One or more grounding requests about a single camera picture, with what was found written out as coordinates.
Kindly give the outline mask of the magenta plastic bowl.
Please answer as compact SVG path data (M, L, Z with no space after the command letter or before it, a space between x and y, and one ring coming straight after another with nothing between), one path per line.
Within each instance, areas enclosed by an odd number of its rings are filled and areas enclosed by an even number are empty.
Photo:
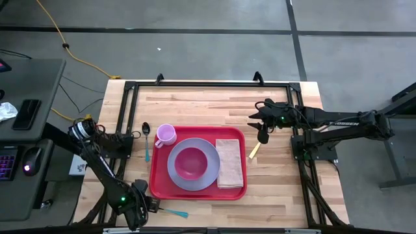
M185 148L175 158L174 168L177 175L182 179L194 181L205 173L207 157L198 148Z

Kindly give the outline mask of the fork with teal handle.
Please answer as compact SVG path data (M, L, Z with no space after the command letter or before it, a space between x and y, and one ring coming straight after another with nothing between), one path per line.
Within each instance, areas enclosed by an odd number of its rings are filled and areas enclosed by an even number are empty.
M188 218L189 217L188 216L189 215L188 213L182 212L182 211L175 211L175 210L163 209L163 208L160 208L160 210L162 210L164 212L167 212L167 213L170 213L170 214L173 214L173 215L181 216L183 218Z

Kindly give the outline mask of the beige cloth napkin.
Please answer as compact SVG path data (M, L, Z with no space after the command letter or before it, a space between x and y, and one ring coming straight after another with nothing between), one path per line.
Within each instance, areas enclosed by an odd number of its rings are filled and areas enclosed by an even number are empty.
M217 139L216 150L220 157L217 186L220 189L243 187L240 145L237 139Z

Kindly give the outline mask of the pink plastic cup with handle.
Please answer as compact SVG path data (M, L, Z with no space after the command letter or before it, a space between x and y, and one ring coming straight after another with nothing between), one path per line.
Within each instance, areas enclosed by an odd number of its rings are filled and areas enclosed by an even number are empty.
M155 142L156 148L161 148L162 146L170 146L177 140L175 127L168 123L160 125L157 129L156 135L158 138L158 140Z

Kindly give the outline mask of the red plastic tray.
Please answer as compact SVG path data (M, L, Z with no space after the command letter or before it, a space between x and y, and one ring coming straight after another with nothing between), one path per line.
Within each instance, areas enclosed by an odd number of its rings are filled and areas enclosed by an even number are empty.
M246 159L244 134L234 127L212 126L176 126L177 140L171 146L154 147L149 177L150 192L163 200L238 200L246 192ZM217 139L237 139L240 145L240 155L243 173L243 187L219 188L216 180L209 187L199 191L187 191L179 188L170 179L167 170L168 156L173 147L188 138L202 138L216 147Z

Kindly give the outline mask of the lilac plastic plate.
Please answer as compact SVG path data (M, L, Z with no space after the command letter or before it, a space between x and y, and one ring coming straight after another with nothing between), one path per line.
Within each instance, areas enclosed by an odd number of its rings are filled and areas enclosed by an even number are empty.
M205 173L199 179L194 181L182 179L177 175L174 168L174 161L178 153L185 148L198 148L199 150L202 150L207 157L207 169ZM216 148L207 140L202 138L188 138L176 144L171 150L168 156L167 170L170 179L179 188L187 191L199 191L206 189L217 179L220 170L220 157Z

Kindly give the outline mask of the spoon with teal handle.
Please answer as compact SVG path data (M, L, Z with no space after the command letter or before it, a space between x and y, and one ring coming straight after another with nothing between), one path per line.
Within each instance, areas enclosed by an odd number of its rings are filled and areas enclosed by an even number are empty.
M150 125L147 122L142 124L142 133L145 136L145 161L150 161L148 136L150 134Z

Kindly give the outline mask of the grey side desk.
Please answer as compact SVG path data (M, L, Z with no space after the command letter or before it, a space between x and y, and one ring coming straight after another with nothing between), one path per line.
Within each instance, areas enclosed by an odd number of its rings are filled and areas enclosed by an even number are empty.
M0 73L0 89L5 91L2 102L9 102L17 109L25 99L39 99L42 104L30 130L13 130L13 118L0 122L0 148L15 146L19 149L13 180L0 181L0 222L26 220L33 209L40 208L41 189L46 187L47 167L55 147L52 140L42 139L42 132L66 62L31 59L10 60L8 64L12 70ZM41 166L36 175L26 176L22 158L32 147L42 149Z

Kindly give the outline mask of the backlit black keyboard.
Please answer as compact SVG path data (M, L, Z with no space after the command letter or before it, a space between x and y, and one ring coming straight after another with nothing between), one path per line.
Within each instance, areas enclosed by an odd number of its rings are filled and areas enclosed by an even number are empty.
M15 146L0 148L0 181L12 181L19 149Z

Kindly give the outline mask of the white printed box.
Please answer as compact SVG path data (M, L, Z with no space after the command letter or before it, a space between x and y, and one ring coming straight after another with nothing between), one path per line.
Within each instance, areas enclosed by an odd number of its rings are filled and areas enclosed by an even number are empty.
M80 156L74 154L71 161L69 176L84 176L86 174L87 162L84 161Z

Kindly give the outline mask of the grey metal stand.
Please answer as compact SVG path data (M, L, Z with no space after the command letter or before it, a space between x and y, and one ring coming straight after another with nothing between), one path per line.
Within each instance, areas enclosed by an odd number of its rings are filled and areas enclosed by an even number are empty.
M379 187L416 185L416 82L395 94L380 111L387 116L394 132L384 146L395 178Z

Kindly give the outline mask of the black computer mouse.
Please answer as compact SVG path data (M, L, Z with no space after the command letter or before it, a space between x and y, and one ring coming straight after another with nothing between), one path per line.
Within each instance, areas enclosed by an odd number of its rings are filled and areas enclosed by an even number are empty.
M22 169L26 176L35 176L41 166L42 149L32 147L28 149L22 158Z

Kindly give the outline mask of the crumpled white tissue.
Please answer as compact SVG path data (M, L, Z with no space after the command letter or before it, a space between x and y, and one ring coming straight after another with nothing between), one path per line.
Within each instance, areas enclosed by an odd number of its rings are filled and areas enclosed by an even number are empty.
M17 108L9 102L0 103L0 122L15 118L18 114Z

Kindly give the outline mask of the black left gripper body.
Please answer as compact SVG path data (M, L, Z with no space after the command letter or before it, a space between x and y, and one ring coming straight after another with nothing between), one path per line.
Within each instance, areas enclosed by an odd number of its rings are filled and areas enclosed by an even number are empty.
M148 183L143 179L136 179L131 184L133 195L132 221L128 224L129 229L138 229L145 226L149 218L149 208L146 203L146 190Z

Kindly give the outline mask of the black smartphone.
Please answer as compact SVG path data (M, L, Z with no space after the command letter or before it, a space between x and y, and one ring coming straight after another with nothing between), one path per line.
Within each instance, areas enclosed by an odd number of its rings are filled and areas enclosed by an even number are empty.
M39 99L23 100L12 129L17 131L30 130L41 104L42 102Z

